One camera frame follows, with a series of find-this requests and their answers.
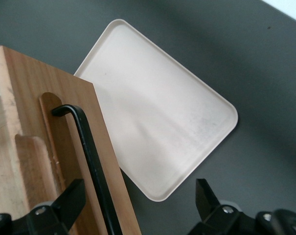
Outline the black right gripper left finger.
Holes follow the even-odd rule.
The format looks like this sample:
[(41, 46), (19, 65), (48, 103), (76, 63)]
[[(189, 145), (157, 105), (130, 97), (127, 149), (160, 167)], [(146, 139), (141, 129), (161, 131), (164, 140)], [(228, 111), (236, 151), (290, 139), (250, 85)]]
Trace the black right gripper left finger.
[(29, 234), (68, 235), (85, 204), (84, 180), (75, 179), (50, 206), (38, 206), (26, 216)]

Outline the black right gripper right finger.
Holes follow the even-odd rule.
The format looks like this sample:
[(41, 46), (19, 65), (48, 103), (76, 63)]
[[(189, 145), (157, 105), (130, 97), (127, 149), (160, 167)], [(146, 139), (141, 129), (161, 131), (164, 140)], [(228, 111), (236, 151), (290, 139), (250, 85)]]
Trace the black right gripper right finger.
[(257, 235), (255, 220), (231, 205), (221, 204), (206, 179), (196, 180), (195, 203), (201, 222), (190, 235)]

